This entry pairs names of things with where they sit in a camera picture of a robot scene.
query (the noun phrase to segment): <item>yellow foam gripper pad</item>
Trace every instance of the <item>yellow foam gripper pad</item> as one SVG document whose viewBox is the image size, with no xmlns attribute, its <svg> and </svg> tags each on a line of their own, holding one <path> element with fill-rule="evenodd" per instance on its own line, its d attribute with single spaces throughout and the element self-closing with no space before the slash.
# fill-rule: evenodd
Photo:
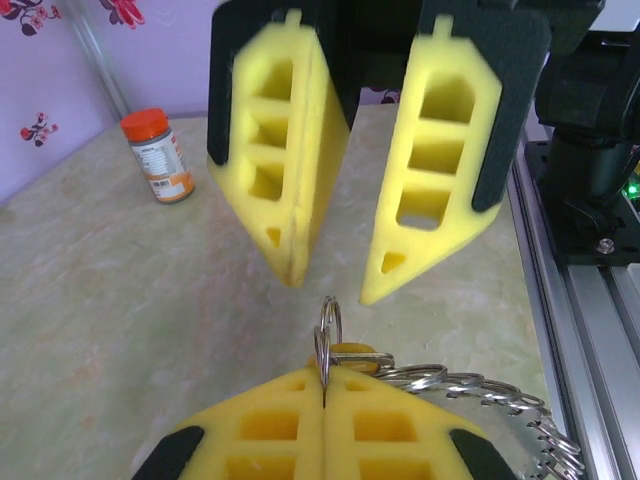
<svg viewBox="0 0 640 480">
<path fill-rule="evenodd" d="M 345 367 L 306 367 L 204 410 L 134 480 L 515 480 L 474 424 Z"/>
<path fill-rule="evenodd" d="M 349 139 L 315 30 L 299 10 L 235 57 L 229 162 L 209 170 L 267 262 L 301 286 Z"/>
<path fill-rule="evenodd" d="M 495 219 L 472 208 L 502 86 L 453 18 L 411 46 L 378 200 L 361 302 L 371 304 L 453 254 Z"/>
</svg>

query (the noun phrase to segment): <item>orange lid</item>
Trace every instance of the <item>orange lid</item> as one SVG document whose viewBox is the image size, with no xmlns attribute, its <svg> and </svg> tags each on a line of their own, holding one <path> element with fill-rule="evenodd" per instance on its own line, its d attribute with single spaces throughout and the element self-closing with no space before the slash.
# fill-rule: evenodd
<svg viewBox="0 0 640 480">
<path fill-rule="evenodd" d="M 150 108 L 127 115 L 120 127 L 130 142 L 145 142 L 166 132 L 169 120 L 161 108 Z"/>
</svg>

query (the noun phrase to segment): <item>beige tabletop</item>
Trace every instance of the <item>beige tabletop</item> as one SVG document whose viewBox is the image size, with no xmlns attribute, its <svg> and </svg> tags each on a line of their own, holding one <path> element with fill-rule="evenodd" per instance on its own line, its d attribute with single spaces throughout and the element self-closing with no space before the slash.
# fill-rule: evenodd
<svg viewBox="0 0 640 480">
<path fill-rule="evenodd" d="M 155 202 L 117 127 L 0 210 L 0 477 L 128 479 L 174 424 L 297 369 L 322 298 L 345 339 L 546 398 L 511 212 L 373 307 L 358 304 L 396 109 L 362 107 L 304 288 L 283 287 L 172 126 L 196 178 Z"/>
</svg>

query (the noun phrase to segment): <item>chain of rings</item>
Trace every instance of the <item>chain of rings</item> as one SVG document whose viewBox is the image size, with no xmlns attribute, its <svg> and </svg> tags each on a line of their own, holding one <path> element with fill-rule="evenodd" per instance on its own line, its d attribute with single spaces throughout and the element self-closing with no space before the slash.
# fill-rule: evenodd
<svg viewBox="0 0 640 480">
<path fill-rule="evenodd" d="M 395 368 L 393 356 L 388 353 L 376 354 L 336 354 L 331 352 L 331 325 L 337 329 L 337 343 L 342 343 L 342 319 L 340 306 L 333 297 L 327 297 L 322 306 L 320 326 L 314 329 L 316 362 L 320 367 L 323 392 L 329 384 L 329 368 L 341 361 L 367 361 L 378 363 L 379 369 L 373 375 L 391 386 L 411 394 L 425 390 L 446 390 L 446 397 L 456 399 L 473 396 L 485 406 L 503 406 L 508 415 L 518 416 L 528 411 L 535 414 L 535 420 L 527 427 L 538 433 L 541 444 L 537 467 L 540 473 L 529 478 L 541 480 L 551 476 L 557 480 L 579 480 L 584 472 L 580 461 L 580 447 L 558 431 L 551 418 L 551 412 L 543 400 L 523 393 L 519 388 L 497 380 L 489 380 L 478 373 L 449 373 L 447 367 L 438 364 L 411 365 Z"/>
</svg>

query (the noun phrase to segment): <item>plastic bottle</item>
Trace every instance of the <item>plastic bottle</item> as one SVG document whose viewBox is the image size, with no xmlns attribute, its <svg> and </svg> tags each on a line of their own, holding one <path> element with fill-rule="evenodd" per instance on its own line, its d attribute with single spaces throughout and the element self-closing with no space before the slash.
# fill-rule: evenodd
<svg viewBox="0 0 640 480">
<path fill-rule="evenodd" d="M 160 203 L 176 203 L 191 195 L 195 183 L 164 110 L 132 113 L 120 127 Z"/>
</svg>

